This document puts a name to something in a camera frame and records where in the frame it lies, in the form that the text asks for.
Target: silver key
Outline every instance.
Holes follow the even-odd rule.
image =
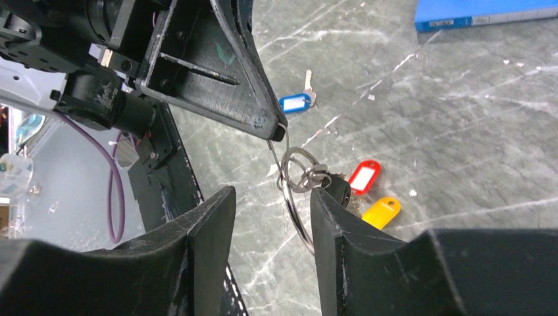
[[[312,80],[312,70],[306,70],[306,80],[304,81],[304,91],[310,96],[310,107],[313,107],[316,104],[316,92],[312,90],[312,85],[310,85],[310,80]]]

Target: gray floor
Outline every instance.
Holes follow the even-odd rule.
[[[395,196],[403,209],[386,231],[406,240],[429,226],[556,227],[558,20],[417,36],[415,6],[255,2],[254,35],[276,94],[301,92],[305,71],[315,74],[319,107],[290,116],[292,144],[307,144],[334,172],[379,161],[379,188],[360,211]],[[174,114],[205,195],[237,188],[230,262],[251,314],[319,315],[313,258],[276,174],[267,176],[264,141]],[[309,227],[309,196],[296,198]]]

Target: clear plastic cup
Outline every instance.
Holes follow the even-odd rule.
[[[33,160],[6,153],[0,157],[0,198],[18,198],[29,192]]]

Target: blue key tag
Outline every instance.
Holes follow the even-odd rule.
[[[289,95],[279,99],[281,109],[285,114],[306,111],[312,103],[310,95],[306,93]]]

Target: black key fob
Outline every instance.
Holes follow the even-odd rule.
[[[351,199],[351,185],[338,174],[329,174],[322,182],[322,188],[328,192],[342,207],[349,205]]]

